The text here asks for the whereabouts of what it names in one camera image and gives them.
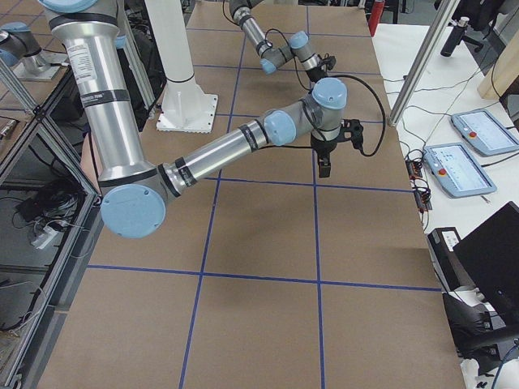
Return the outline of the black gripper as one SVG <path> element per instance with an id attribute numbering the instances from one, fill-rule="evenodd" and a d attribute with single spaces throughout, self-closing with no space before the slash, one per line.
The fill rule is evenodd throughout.
<path id="1" fill-rule="evenodd" d="M 306 74 L 312 83 L 317 83 L 328 76 L 328 67 L 326 65 L 313 67 L 310 70 L 306 70 Z"/>
<path id="2" fill-rule="evenodd" d="M 319 140 L 311 135 L 311 148 L 317 153 L 319 177 L 330 177 L 332 162 L 330 154 L 336 149 L 338 141 Z"/>

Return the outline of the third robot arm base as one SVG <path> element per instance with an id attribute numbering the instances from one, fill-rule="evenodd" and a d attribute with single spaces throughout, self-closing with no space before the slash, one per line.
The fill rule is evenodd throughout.
<path id="1" fill-rule="evenodd" d="M 45 53 L 27 24 L 11 22 L 1 26 L 1 59 L 24 81 L 50 81 L 68 66 L 65 53 Z"/>

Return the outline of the black monitor arm base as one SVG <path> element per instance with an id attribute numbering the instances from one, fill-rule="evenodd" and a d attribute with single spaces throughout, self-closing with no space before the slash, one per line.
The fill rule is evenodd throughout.
<path id="1" fill-rule="evenodd" d="M 442 298 L 458 356 L 474 359 L 479 375 L 490 373 L 518 339 L 518 325 L 505 324 L 483 304 L 469 306 L 448 293 Z"/>

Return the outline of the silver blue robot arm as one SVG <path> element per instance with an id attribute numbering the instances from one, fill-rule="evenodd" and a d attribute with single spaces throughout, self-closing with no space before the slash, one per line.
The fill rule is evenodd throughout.
<path id="1" fill-rule="evenodd" d="M 238 129 L 170 164 L 147 160 L 118 58 L 124 5 L 120 1 L 46 1 L 52 35 L 59 39 L 73 71 L 101 163 L 101 217 L 113 233 L 142 238 L 163 223 L 167 204 L 211 173 L 267 146 L 283 147 L 310 135 L 319 157 L 320 175 L 331 170 L 330 154 L 344 140 L 343 114 L 347 88 L 328 75 L 333 58 L 322 58 L 308 35 L 297 32 L 280 48 L 257 24 L 253 1 L 230 1 L 233 23 L 254 45 L 266 74 L 291 60 L 300 62 L 312 89 L 301 99 L 271 109 Z"/>
<path id="2" fill-rule="evenodd" d="M 257 24 L 251 10 L 260 1 L 229 1 L 229 13 L 233 23 L 238 25 L 252 43 L 259 56 L 259 63 L 265 74 L 270 75 L 291 60 L 298 60 L 311 82 L 318 82 L 328 76 L 336 65 L 334 56 L 317 54 L 309 36 L 296 32 L 283 46 L 276 47 Z"/>

